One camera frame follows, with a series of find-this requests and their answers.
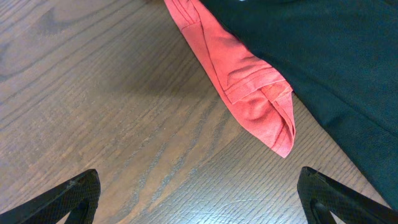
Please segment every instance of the textured black plastic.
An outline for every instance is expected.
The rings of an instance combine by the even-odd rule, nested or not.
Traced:
[[[297,190],[309,224],[335,223],[330,212],[348,224],[398,223],[398,212],[310,167],[303,167]]]
[[[101,187],[98,173],[87,170],[46,193],[0,215],[0,223],[92,223]]]

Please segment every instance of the wooden surface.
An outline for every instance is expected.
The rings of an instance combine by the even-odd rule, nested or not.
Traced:
[[[311,166],[384,203],[294,97],[286,159],[226,109],[161,0],[0,1],[0,212],[95,168],[95,223],[305,223]]]

